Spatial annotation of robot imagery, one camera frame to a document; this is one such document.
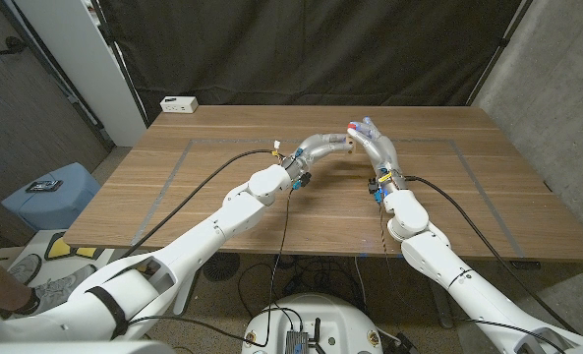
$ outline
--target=shoe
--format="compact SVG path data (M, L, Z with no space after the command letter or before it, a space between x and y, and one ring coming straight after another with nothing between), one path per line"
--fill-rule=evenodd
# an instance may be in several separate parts
M7 270L16 280L24 285L29 284L42 267L42 259L36 254L30 254Z
M65 303L73 290L95 271L96 266L86 265L59 280L49 280L45 284L36 286L34 288L35 296L39 299L39 305L30 316L35 316Z

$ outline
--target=concrete wall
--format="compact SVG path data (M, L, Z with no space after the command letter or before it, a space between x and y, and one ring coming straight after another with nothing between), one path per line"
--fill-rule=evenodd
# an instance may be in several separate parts
M583 0L534 1L473 105L490 114L583 223ZM559 277L541 297L583 334L583 269L543 271Z

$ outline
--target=blue container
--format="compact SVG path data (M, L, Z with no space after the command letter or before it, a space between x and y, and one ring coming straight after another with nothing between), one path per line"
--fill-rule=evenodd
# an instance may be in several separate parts
M100 186L77 162L47 173L35 181L64 181L54 192L28 193L31 183L7 197L2 205L38 230L67 229L82 213Z

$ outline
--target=wooden tabletop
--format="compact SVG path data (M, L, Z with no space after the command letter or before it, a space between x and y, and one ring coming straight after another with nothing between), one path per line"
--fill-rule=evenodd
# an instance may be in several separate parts
M126 248L148 232L230 157L254 148L290 153L316 133L345 133L370 116L392 138L407 175L449 193L500 254L509 259L583 262L583 227L549 191L499 128L474 107L200 106L194 114L162 113L65 234L74 246ZM268 154L241 158L212 179L145 244L156 249L208 217L225 194L277 163ZM316 164L306 188L291 197L284 253L382 256L379 207L368 193L374 177L361 148ZM410 189L467 259L490 251L440 194ZM228 241L225 252L277 253L286 194L259 225ZM385 230L387 251L400 254Z

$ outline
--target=black strap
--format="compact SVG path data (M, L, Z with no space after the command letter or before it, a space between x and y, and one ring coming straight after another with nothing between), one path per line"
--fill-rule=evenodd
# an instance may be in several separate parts
M462 267L460 269L461 269L461 272L459 273L459 275L455 276L454 279L452 279L452 281L450 282L450 284L448 284L448 288L450 288L450 286L452 285L452 283L454 283L455 280L457 280L460 276L462 276L463 274L467 273L468 271L472 271L472 269L466 270L466 269L464 269Z
M96 296L97 299L101 300L103 305L105 305L107 310L112 315L112 318L116 323L116 328L114 328L114 332L112 333L112 337L110 339L114 339L119 335L125 334L130 324L125 318L125 312L123 312L123 309L118 305L116 300L114 300L112 295L110 295L110 293L108 293L100 286L94 286L86 292Z

